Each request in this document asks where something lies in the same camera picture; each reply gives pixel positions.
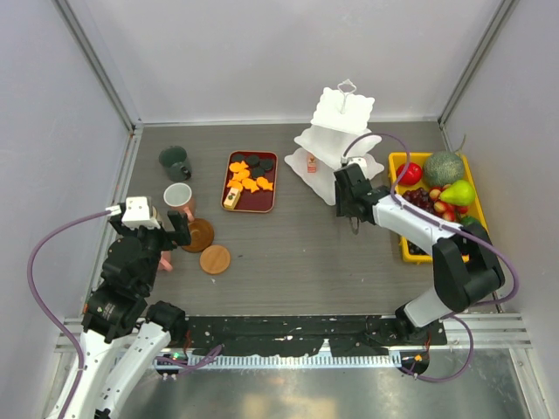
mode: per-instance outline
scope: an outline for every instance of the wooden coaster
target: wooden coaster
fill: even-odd
[[[189,231],[192,241],[188,246],[183,246],[184,251],[198,253],[213,243],[213,227],[203,218],[196,218],[192,223],[189,223]]]
[[[231,253],[224,246],[213,245],[202,252],[200,266],[202,271],[210,275],[218,275],[225,271],[231,263]]]

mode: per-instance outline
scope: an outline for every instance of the white plastic stand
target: white plastic stand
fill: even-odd
[[[367,161],[367,178],[372,179],[384,170],[384,166],[373,159],[372,155],[365,155]],[[328,205],[335,205],[334,170],[323,161],[316,161],[316,173],[307,172],[307,151],[297,148],[295,153],[285,158],[286,163],[314,193],[324,200]]]
[[[342,90],[344,86],[349,86],[351,90]],[[311,120],[313,125],[294,139],[301,148],[285,158],[295,174],[328,205],[335,205],[334,171],[342,166],[343,152],[359,135],[370,133],[367,122],[375,100],[354,95],[355,90],[350,80],[340,83],[337,91],[325,88]],[[347,155],[365,159],[367,179],[384,170],[382,164],[367,154],[380,141],[381,137],[371,135],[359,141]],[[316,160],[316,171],[313,173],[307,172],[307,153],[314,155]]]

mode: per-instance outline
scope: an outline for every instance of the white cup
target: white cup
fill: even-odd
[[[186,183],[173,183],[163,192],[163,200],[173,210],[182,211],[189,218],[189,222],[194,221],[196,213],[196,201],[192,195],[192,188]]]

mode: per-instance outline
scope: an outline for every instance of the melon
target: melon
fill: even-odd
[[[452,151],[433,153],[423,165],[423,178],[429,186],[445,186],[464,177],[466,170],[459,155]]]

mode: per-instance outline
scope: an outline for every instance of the small red object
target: small red object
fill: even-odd
[[[396,177],[400,176],[402,170],[404,170],[404,166],[405,165],[403,164],[398,168],[398,170],[396,171]],[[421,169],[421,166],[419,166],[416,163],[410,163],[410,166],[405,171],[405,175],[400,180],[399,184],[405,186],[415,185],[417,182],[421,180],[422,176],[423,176],[423,170]]]
[[[307,173],[316,173],[316,157],[307,153]]]

